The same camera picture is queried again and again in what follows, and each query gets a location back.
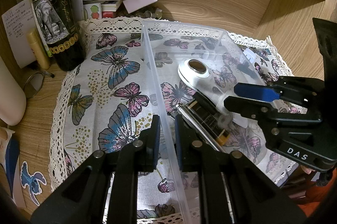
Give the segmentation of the dark wine bottle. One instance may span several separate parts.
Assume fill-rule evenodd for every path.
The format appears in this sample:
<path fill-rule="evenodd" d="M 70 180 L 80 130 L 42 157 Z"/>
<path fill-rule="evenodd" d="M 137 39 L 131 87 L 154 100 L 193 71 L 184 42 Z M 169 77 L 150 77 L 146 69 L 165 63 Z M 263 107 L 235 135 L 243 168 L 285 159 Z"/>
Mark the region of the dark wine bottle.
<path fill-rule="evenodd" d="M 85 59 L 71 0 L 32 0 L 38 29 L 59 68 L 69 72 Z"/>

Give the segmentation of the silver metal cylinder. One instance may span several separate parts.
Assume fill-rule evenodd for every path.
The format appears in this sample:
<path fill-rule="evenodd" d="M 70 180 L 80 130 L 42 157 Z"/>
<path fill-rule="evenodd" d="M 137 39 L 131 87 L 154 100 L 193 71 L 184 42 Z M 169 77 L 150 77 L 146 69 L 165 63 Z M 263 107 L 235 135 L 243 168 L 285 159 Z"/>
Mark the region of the silver metal cylinder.
<path fill-rule="evenodd" d="M 202 138 L 210 144 L 214 150 L 225 152 L 221 145 L 211 136 L 211 134 L 205 129 L 205 127 L 192 115 L 191 111 L 182 104 L 176 105 L 176 111 L 182 115 L 184 121 L 199 133 Z"/>

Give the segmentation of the handwritten white paper note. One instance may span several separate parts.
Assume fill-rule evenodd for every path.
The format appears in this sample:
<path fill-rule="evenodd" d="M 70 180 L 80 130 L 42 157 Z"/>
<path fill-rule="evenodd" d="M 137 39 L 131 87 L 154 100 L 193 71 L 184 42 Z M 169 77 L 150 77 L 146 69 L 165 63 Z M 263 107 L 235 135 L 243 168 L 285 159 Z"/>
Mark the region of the handwritten white paper note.
<path fill-rule="evenodd" d="M 20 68 L 36 60 L 26 37 L 29 30 L 36 28 L 31 3 L 23 0 L 2 15 L 11 51 Z"/>

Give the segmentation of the yellow lip balm tube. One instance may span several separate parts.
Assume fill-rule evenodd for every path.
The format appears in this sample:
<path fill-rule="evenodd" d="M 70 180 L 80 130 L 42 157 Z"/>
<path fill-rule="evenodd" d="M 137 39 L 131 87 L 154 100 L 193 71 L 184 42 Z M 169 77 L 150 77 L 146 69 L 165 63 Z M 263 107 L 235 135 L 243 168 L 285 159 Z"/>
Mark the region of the yellow lip balm tube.
<path fill-rule="evenodd" d="M 49 57 L 45 52 L 37 29 L 30 29 L 26 33 L 26 38 L 41 69 L 48 70 L 50 67 Z"/>

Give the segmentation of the white handheld massager device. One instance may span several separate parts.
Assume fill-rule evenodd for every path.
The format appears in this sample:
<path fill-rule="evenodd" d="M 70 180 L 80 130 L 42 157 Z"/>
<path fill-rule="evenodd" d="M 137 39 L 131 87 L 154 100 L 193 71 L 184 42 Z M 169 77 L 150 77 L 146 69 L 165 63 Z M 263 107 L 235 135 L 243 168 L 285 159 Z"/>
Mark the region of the white handheld massager device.
<path fill-rule="evenodd" d="M 235 96 L 232 89 L 223 91 L 215 84 L 215 78 L 210 69 L 197 59 L 186 59 L 178 65 L 180 79 L 190 88 L 199 92 L 205 99 L 212 102 L 217 111 L 223 115 L 231 115 L 232 121 L 247 128 L 248 119 L 240 114 L 232 113 L 224 107 L 224 100 Z"/>

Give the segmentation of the butterfly print lace cloth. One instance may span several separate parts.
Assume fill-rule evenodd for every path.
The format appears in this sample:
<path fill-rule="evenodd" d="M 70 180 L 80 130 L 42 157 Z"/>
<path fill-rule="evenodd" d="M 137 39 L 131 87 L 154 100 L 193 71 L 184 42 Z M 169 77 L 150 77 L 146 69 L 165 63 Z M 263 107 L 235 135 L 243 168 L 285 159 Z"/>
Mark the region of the butterfly print lace cloth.
<path fill-rule="evenodd" d="M 94 151 L 115 152 L 135 141 L 159 115 L 151 103 L 142 26 L 152 19 L 82 21 L 87 57 L 68 72 L 57 98 L 51 127 L 49 173 L 55 190 Z M 263 84 L 291 75 L 269 38 L 268 49 L 252 49 Z M 160 149 L 156 169 L 138 178 L 138 223 L 185 223 L 166 183 L 169 161 Z"/>

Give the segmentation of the clear plastic storage bin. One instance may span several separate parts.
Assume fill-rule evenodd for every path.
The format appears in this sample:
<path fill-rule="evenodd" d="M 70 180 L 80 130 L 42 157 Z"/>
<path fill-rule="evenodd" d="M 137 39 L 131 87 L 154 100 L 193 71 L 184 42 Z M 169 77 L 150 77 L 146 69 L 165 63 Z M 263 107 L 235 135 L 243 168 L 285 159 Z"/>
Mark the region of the clear plastic storage bin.
<path fill-rule="evenodd" d="M 173 153 L 174 121 L 169 112 L 187 105 L 193 93 L 199 92 L 215 107 L 216 118 L 229 131 L 221 151 L 240 151 L 263 174 L 258 181 L 254 175 L 243 173 L 238 185 L 231 188 L 243 205 L 246 223 L 285 223 L 285 205 L 278 197 L 264 196 L 262 188 L 268 182 L 279 186 L 295 162 L 266 148 L 265 137 L 255 121 L 230 113 L 223 106 L 237 83 L 263 83 L 254 66 L 257 58 L 247 59 L 241 45 L 252 50 L 268 49 L 268 44 L 255 39 L 243 41 L 223 29 L 167 21 L 145 21 L 142 42 L 150 99 L 160 115 L 165 139 L 160 151 L 170 164 L 166 185 L 184 222 L 199 221 L 197 175 L 179 169 Z"/>

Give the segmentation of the blue stitch sticker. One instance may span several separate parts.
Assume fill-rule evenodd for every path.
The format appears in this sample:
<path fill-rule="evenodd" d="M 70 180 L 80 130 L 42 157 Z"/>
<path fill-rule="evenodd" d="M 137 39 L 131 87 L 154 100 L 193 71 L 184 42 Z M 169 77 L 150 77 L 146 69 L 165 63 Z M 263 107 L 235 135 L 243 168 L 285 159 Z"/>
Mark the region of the blue stitch sticker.
<path fill-rule="evenodd" d="M 37 200 L 36 196 L 41 195 L 43 192 L 41 185 L 44 185 L 44 186 L 47 185 L 47 180 L 45 176 L 39 171 L 36 171 L 33 174 L 30 174 L 28 170 L 27 162 L 23 161 L 22 166 L 21 166 L 21 171 L 20 171 L 20 180 L 21 180 L 21 186 L 24 189 L 28 189 L 29 196 L 32 202 L 36 206 L 39 206 L 40 203 Z"/>

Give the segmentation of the white charger plug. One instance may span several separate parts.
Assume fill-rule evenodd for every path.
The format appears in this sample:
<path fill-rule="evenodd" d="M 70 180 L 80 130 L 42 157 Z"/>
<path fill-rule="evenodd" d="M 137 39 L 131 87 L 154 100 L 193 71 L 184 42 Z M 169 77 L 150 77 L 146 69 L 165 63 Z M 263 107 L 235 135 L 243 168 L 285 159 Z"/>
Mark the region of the white charger plug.
<path fill-rule="evenodd" d="M 251 49 L 246 48 L 243 51 L 243 54 L 246 56 L 246 58 L 249 60 L 250 63 L 254 64 L 256 61 L 256 54 Z"/>

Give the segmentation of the white small card box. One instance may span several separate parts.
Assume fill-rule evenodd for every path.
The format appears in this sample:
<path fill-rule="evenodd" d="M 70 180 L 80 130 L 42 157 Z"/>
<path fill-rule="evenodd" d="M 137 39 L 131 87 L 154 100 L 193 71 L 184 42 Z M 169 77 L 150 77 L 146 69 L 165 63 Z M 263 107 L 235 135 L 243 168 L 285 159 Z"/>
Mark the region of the white small card box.
<path fill-rule="evenodd" d="M 158 0 L 123 0 L 124 7 L 127 12 L 133 13 L 141 8 L 156 3 Z"/>

